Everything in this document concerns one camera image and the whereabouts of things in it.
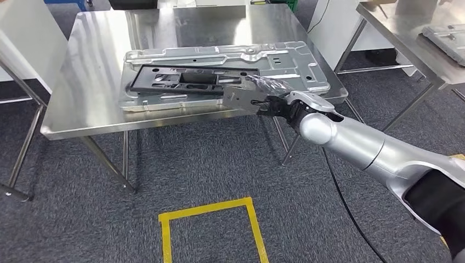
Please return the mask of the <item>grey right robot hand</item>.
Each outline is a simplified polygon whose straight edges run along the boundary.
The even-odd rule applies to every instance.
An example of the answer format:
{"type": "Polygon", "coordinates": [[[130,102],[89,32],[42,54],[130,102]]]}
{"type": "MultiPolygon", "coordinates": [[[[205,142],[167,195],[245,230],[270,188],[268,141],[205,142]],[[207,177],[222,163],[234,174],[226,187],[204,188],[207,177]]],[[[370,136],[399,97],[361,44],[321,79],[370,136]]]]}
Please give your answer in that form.
{"type": "Polygon", "coordinates": [[[323,114],[335,122],[341,122],[344,119],[335,110],[331,110],[330,112],[319,111],[311,108],[301,100],[287,104],[284,98],[278,96],[267,96],[263,101],[251,100],[251,104],[259,107],[258,115],[285,118],[287,124],[298,133],[301,120],[311,113],[323,114]]]}

